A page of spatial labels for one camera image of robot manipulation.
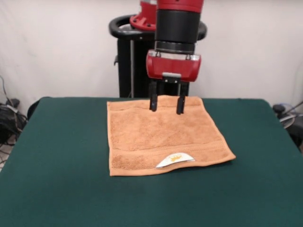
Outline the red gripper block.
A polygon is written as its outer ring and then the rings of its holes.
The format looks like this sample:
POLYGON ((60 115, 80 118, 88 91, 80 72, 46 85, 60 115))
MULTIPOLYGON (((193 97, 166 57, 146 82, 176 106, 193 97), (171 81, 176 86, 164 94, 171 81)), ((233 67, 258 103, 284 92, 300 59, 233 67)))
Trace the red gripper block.
MULTIPOLYGON (((148 53, 146 69, 151 79, 174 78, 182 81, 178 88, 177 114, 184 113, 185 85, 183 82, 196 81, 201 65, 201 55, 177 53, 148 53)), ((157 82, 150 82, 150 110, 157 110, 157 82)))

